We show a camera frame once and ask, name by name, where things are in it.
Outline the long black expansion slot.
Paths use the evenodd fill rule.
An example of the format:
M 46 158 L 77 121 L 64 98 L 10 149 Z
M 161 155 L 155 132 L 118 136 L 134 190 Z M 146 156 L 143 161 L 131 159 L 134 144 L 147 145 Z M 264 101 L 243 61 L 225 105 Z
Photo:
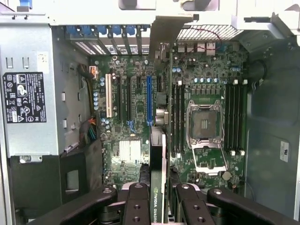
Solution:
M 127 121 L 132 119 L 132 90 L 131 90 L 131 77 L 127 77 Z
M 119 120 L 122 122 L 122 83 L 120 77 L 117 77 L 117 93 L 118 93 Z

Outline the silver chipset heatsink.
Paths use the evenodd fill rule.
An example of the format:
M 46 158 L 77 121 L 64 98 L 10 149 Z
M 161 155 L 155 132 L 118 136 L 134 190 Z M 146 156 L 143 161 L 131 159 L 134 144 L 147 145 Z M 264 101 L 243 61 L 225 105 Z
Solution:
M 119 156 L 121 161 L 136 163 L 141 158 L 141 141 L 120 141 Z

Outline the black power supply label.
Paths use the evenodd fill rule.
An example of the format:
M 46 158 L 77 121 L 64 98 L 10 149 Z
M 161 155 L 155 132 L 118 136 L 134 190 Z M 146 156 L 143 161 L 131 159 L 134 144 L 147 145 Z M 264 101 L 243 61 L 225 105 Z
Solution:
M 5 73 L 2 79 L 7 123 L 46 123 L 43 73 Z

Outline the grey power supply unit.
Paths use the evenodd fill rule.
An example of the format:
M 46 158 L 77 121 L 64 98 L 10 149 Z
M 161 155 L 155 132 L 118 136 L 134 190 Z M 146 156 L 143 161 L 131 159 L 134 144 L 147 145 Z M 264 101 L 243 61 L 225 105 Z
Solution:
M 47 24 L 0 24 L 0 96 L 8 157 L 58 155 L 58 129 L 53 64 L 53 35 Z M 8 124 L 3 75 L 42 72 L 46 123 Z

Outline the white expansion slot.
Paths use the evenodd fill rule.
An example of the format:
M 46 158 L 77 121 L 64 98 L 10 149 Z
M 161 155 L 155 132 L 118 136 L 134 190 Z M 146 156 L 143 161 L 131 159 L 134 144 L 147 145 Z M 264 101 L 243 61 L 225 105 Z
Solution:
M 106 115 L 108 118 L 113 116 L 113 100 L 112 100 L 112 75 L 105 75 L 105 90 L 106 90 Z

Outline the black RAM slot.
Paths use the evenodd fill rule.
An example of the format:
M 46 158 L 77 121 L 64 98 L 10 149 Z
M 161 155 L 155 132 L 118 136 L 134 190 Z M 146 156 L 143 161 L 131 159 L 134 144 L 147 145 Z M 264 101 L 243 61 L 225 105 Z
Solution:
M 225 150 L 228 151 L 229 147 L 229 108 L 230 108 L 230 85 L 225 86 Z
M 243 84 L 242 86 L 242 111 L 241 111 L 241 145 L 240 145 L 240 154 L 245 155 L 245 145 L 246 145 L 246 122 L 247 122 L 247 89 L 248 85 Z
M 237 102 L 236 102 L 236 123 L 235 123 L 235 125 L 236 125 L 236 141 L 235 141 L 235 150 L 237 150 L 238 149 L 238 146 L 239 146 L 239 120 L 240 120 L 240 118 L 239 118 L 239 111 L 240 111 L 240 86 L 239 85 L 237 85 L 236 86 L 236 100 L 237 100 Z
M 230 121 L 230 125 L 229 125 L 229 134 L 228 134 L 228 147 L 230 147 L 230 150 L 234 149 L 234 113 L 235 113 L 235 86 L 230 85 L 229 86 L 230 89 L 228 91 L 228 95 L 230 96 L 230 101 L 228 102 L 230 108 L 229 108 L 229 121 Z
M 180 151 L 182 154 L 184 154 L 184 141 L 185 141 L 185 99 L 184 99 L 184 95 L 185 95 L 185 86 L 182 85 L 181 86 L 181 93 L 180 93 L 180 103 L 181 103 L 181 147 L 180 147 Z
M 171 142 L 172 142 L 172 149 L 171 149 L 171 156 L 174 158 L 176 155 L 176 146 L 175 146 L 175 122 L 174 122 L 174 116 L 175 116 L 175 110 L 174 110 L 174 102 L 175 102 L 175 89 L 176 86 L 175 84 L 172 85 L 172 108 L 171 108 L 171 112 L 172 112 L 172 138 L 171 138 Z
M 180 86 L 176 86 L 176 153 L 180 152 Z

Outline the blue expansion slot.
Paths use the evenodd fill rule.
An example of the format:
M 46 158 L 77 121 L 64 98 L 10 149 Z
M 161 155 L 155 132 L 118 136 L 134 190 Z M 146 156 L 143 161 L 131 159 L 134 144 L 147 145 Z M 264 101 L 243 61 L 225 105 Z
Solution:
M 150 75 L 146 78 L 146 94 L 147 94 L 147 125 L 152 126 L 152 77 Z

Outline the white case sticker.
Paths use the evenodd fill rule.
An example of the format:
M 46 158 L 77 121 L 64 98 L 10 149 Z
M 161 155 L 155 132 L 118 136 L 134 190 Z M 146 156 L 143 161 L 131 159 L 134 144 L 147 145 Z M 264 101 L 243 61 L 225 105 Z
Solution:
M 284 162 L 288 162 L 289 160 L 289 150 L 290 145 L 288 142 L 281 141 L 280 142 L 280 159 Z

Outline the grey metal PC case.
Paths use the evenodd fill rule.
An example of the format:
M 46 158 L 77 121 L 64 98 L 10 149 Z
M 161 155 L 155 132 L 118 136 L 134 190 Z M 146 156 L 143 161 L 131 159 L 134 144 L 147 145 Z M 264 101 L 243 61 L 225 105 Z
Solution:
M 93 116 L 91 59 L 149 57 L 156 16 L 179 14 L 193 20 L 183 26 L 172 50 L 180 43 L 232 43 L 248 54 L 244 183 L 237 190 L 214 188 L 300 222 L 300 0 L 0 0 L 0 24 L 47 24 L 52 30 L 56 156 L 100 140 L 86 138 Z M 80 35 L 70 35 L 68 25 L 107 25 L 108 34 L 88 36 L 81 29 Z M 112 25 L 120 25 L 122 34 L 114 35 Z M 127 35 L 126 25 L 136 26 L 135 35 Z M 264 80 L 248 78 L 255 60 L 267 65 Z M 280 159 L 281 141 L 290 145 L 288 162 Z M 43 156 L 16 157 L 24 164 L 39 163 Z M 15 209 L 10 159 L 0 96 L 0 225 L 28 225 L 36 218 L 26 219 Z M 211 188 L 199 189 L 206 194 Z

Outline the black plastic disk bay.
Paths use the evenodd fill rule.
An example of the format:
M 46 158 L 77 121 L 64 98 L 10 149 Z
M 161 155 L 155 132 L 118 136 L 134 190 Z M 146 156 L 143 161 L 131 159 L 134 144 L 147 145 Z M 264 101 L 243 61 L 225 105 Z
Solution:
M 102 143 L 43 156 L 39 163 L 22 164 L 11 157 L 10 165 L 15 209 L 34 219 L 101 186 Z

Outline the metal CPU socket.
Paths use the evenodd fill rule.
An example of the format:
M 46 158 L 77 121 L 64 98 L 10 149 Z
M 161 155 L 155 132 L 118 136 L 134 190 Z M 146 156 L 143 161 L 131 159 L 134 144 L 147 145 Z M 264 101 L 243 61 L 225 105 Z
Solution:
M 190 149 L 222 147 L 225 138 L 221 101 L 200 104 L 190 100 L 186 110 L 186 142 Z

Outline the green motherboard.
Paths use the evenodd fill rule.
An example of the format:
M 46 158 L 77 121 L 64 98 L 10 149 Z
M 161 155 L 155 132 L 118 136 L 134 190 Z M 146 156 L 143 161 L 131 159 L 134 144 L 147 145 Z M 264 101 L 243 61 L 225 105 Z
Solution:
M 192 183 L 199 188 L 226 187 L 237 190 L 244 183 L 244 156 L 240 154 L 241 145 L 241 111 L 242 85 L 247 84 L 243 77 L 248 53 L 235 49 L 232 43 L 176 44 L 172 50 L 172 84 L 185 86 L 185 141 L 184 154 L 171 156 L 170 169 L 174 167 L 182 182 Z M 93 89 L 93 116 L 87 139 L 100 139 L 103 144 L 103 182 L 120 188 L 127 182 L 139 181 L 140 168 L 143 164 L 150 166 L 151 127 L 163 125 L 167 119 L 165 88 L 157 92 L 157 76 L 162 77 L 169 70 L 165 63 L 156 65 L 146 55 L 98 56 L 91 59 L 90 73 L 94 80 L 89 86 Z M 112 117 L 106 115 L 105 75 L 112 75 Z M 152 126 L 147 125 L 146 78 L 152 77 Z M 132 119 L 127 121 L 127 77 L 131 77 Z M 136 91 L 136 77 L 141 77 L 142 90 Z M 119 120 L 117 77 L 122 83 L 122 122 Z M 194 100 L 200 104 L 214 103 L 217 99 L 223 107 L 225 125 L 225 86 L 235 86 L 234 113 L 234 149 L 226 151 L 224 142 L 218 148 L 190 149 L 186 142 L 186 110 L 188 102 Z M 236 86 L 240 86 L 239 146 L 236 141 Z M 176 146 L 176 89 L 175 89 L 175 146 Z M 180 103 L 180 137 L 181 137 L 181 103 Z M 120 141 L 141 141 L 141 158 L 136 163 L 120 160 Z M 222 179 L 222 173 L 229 171 L 230 180 Z

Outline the black case fan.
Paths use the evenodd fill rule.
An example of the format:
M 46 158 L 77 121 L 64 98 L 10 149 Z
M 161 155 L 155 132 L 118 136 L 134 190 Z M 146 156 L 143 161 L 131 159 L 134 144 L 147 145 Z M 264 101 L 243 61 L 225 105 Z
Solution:
M 267 65 L 263 60 L 255 60 L 250 62 L 248 66 L 248 78 L 253 81 L 265 79 L 267 75 Z

